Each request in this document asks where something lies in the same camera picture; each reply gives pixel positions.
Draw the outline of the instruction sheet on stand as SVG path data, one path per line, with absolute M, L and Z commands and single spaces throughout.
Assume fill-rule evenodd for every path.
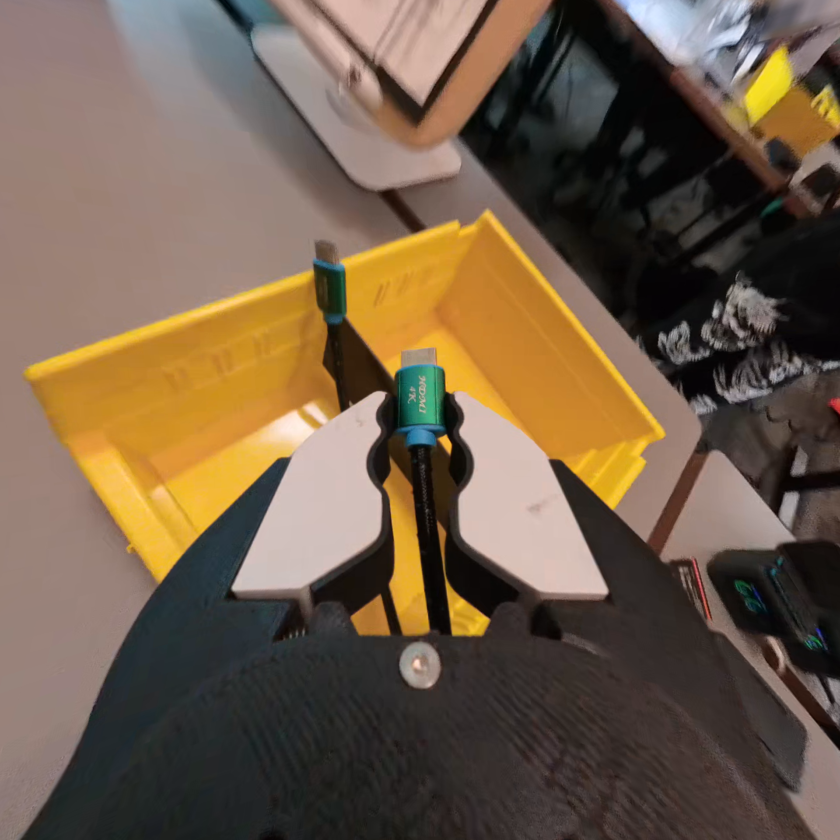
M 454 138 L 548 1 L 275 1 L 251 48 L 343 172 L 371 193 L 455 178 Z

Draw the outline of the grey desk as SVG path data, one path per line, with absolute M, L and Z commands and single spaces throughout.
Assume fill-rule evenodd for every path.
M 543 271 L 661 420 L 691 415 L 603 307 Z M 26 371 L 342 256 L 398 220 L 353 187 L 215 2 L 2 2 L 2 832 L 9 838 L 838 838 L 838 750 L 801 791 L 656 558 L 618 606 L 501 604 L 485 638 L 363 640 L 337 602 L 156 582 Z M 833 765 L 819 766 L 826 741 Z

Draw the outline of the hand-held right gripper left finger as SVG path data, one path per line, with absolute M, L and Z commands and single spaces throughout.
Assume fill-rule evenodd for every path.
M 365 607 L 395 567 L 388 451 L 393 399 L 373 392 L 289 458 L 234 579 L 239 600 Z

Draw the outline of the black charger with green lights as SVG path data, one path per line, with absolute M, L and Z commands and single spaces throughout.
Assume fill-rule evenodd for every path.
M 717 553 L 707 574 L 736 627 L 774 637 L 794 667 L 839 678 L 839 547 L 787 542 Z

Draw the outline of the wooden work table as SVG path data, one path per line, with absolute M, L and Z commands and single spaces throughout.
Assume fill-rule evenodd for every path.
M 748 129 L 733 125 L 723 102 L 705 81 L 692 76 L 687 68 L 672 65 L 645 32 L 637 26 L 624 6 L 614 1 L 599 1 L 614 28 L 633 45 L 633 49 L 653 65 L 686 105 L 721 141 L 731 154 L 745 164 L 751 173 L 775 197 L 783 199 L 784 208 L 798 218 L 816 217 L 818 211 L 810 199 L 791 183 L 792 177 L 774 167 L 759 141 Z

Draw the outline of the yellow plastic bin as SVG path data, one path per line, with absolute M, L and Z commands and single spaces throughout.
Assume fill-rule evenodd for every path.
M 757 142 L 783 142 L 797 158 L 838 141 L 838 41 L 818 54 L 781 45 L 741 79 L 724 119 Z
M 57 437 L 156 582 L 235 577 L 294 452 L 347 411 L 338 335 L 348 319 L 395 381 L 388 443 L 395 567 L 360 631 L 480 634 L 486 619 L 445 572 L 448 395 L 466 392 L 528 435 L 553 468 L 618 606 L 656 558 L 616 515 L 664 435 L 492 213 L 403 238 L 35 364 L 26 373 Z

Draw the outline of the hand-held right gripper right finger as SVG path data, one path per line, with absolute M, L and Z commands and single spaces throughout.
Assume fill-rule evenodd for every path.
M 552 460 L 466 392 L 448 395 L 445 572 L 484 616 L 504 603 L 603 602 L 607 582 Z

